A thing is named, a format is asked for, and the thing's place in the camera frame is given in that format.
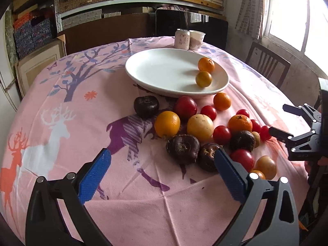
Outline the large orange mandarin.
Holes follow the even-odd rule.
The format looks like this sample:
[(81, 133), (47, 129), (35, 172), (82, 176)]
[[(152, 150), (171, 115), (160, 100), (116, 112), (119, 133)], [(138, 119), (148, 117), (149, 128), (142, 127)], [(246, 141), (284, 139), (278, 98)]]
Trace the large orange mandarin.
[(237, 114), (231, 117), (227, 123), (227, 127), (231, 133), (237, 133), (239, 131), (252, 131), (252, 121), (249, 117), (242, 114)]

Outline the small red tomato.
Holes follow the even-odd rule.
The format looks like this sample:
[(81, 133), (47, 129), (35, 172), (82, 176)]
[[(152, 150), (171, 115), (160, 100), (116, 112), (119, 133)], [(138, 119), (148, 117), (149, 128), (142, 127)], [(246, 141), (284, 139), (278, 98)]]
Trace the small red tomato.
[(208, 116), (212, 121), (214, 121), (217, 117), (217, 111), (213, 106), (206, 105), (202, 107), (201, 114)]
[(255, 120), (255, 119), (251, 119), (251, 122), (252, 122), (252, 131), (260, 133), (262, 126), (259, 123), (259, 121)]
[(250, 118), (250, 114), (249, 111), (246, 109), (240, 109), (237, 111), (236, 116), (242, 116), (242, 117), (246, 117), (246, 118)]

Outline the pale yellow round fruit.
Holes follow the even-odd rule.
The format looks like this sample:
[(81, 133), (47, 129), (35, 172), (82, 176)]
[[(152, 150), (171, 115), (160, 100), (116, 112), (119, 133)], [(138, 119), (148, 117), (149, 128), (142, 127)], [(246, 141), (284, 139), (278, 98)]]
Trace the pale yellow round fruit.
[(187, 134), (196, 137), (201, 143), (209, 141), (213, 131), (213, 121), (204, 114), (195, 114), (187, 122)]

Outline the framed picture leaning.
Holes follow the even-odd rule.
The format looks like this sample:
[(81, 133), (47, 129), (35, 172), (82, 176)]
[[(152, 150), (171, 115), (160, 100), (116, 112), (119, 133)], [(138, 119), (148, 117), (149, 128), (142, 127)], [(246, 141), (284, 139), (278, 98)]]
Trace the framed picture leaning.
[(52, 42), (33, 51), (15, 64), (15, 71), (22, 97), (27, 93), (38, 74), (47, 66), (66, 55), (66, 36), (57, 37)]

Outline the small orange citrus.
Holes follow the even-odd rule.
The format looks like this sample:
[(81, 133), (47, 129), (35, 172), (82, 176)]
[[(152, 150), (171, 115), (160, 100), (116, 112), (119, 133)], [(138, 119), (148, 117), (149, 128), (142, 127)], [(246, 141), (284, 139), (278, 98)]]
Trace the small orange citrus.
[(254, 169), (254, 170), (251, 171), (251, 173), (253, 173), (253, 174), (257, 174), (259, 178), (261, 178), (261, 179), (263, 179), (263, 180), (266, 180), (266, 177), (265, 177), (265, 175), (263, 174), (263, 172), (261, 172), (261, 171), (259, 171), (259, 170)]

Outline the orange beside plate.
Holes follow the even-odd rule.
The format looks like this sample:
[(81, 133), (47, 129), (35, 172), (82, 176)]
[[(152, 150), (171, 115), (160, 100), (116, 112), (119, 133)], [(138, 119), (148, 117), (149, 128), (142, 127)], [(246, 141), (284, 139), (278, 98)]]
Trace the orange beside plate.
[(230, 96), (223, 92), (217, 93), (213, 98), (213, 105), (218, 111), (229, 109), (231, 106)]

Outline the red cherry tomato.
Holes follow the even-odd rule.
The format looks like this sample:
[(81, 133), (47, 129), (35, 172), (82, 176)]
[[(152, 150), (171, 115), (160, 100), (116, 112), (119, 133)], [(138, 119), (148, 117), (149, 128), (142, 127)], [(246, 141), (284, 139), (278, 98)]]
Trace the red cherry tomato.
[(263, 125), (260, 129), (260, 139), (265, 142), (271, 139), (271, 134), (269, 133), (270, 127), (268, 125)]

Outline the small tan fruit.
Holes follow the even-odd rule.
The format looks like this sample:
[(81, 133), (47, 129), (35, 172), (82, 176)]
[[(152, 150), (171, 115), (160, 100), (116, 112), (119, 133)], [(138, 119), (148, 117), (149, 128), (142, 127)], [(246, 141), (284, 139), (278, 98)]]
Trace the small tan fruit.
[(252, 135), (254, 136), (254, 139), (255, 139), (254, 148), (257, 148), (261, 143), (260, 134), (258, 132), (251, 132), (251, 133), (252, 133)]

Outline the white drink can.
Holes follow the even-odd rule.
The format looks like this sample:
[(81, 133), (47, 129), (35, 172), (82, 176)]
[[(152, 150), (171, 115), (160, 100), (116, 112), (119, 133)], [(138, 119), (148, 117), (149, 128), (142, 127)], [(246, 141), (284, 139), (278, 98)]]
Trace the white drink can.
[(190, 47), (190, 31), (177, 29), (175, 32), (174, 47), (188, 51)]

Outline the dark brown fruit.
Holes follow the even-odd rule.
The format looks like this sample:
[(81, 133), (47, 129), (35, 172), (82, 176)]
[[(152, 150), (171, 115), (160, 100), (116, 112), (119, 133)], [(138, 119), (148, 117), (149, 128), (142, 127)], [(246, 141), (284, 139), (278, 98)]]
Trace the dark brown fruit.
[(230, 151), (244, 149), (252, 152), (255, 148), (255, 137), (249, 131), (239, 131), (232, 135), (229, 142)]

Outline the small orange on plate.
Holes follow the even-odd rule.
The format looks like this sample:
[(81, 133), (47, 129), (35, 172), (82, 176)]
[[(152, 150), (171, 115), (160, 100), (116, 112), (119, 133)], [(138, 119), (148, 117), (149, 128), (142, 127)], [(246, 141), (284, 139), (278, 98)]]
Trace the small orange on plate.
[(210, 58), (202, 57), (198, 61), (198, 69), (211, 74), (215, 70), (215, 63)]

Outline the small yellow-orange citrus on plate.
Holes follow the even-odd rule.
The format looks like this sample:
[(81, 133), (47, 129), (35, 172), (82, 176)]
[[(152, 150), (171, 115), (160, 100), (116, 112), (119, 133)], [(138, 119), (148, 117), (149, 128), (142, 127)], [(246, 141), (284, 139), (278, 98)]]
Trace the small yellow-orange citrus on plate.
[(212, 76), (209, 72), (207, 71), (201, 71), (197, 74), (196, 76), (196, 84), (200, 88), (207, 88), (211, 85), (212, 83)]

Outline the dark red plum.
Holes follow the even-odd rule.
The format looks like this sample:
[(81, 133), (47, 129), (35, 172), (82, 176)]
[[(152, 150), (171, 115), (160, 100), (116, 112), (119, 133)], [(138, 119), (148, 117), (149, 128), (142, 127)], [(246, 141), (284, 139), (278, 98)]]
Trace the dark red plum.
[(182, 119), (189, 119), (197, 113), (197, 104), (189, 96), (181, 96), (173, 107), (173, 111)]

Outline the dark wooden chair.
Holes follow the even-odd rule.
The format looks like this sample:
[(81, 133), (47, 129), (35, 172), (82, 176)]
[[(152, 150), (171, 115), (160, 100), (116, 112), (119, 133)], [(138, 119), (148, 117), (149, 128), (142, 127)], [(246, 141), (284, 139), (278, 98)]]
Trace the dark wooden chair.
[(255, 70), (258, 71), (265, 78), (270, 79), (279, 64), (283, 66), (282, 73), (280, 74), (279, 80), (276, 84), (276, 87), (280, 89), (289, 72), (291, 63), (276, 54), (275, 52), (266, 48), (265, 46), (253, 41), (245, 60), (245, 63), (247, 65), (250, 65), (251, 57), (256, 49), (260, 52), (260, 57), (258, 59)]

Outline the dark purple mangosteen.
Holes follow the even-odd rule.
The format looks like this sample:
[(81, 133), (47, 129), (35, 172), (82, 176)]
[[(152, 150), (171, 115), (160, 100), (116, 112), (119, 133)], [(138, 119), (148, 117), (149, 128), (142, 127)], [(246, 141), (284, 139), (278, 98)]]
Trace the dark purple mangosteen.
[(137, 97), (133, 103), (136, 114), (143, 118), (153, 117), (159, 110), (159, 101), (155, 96)]

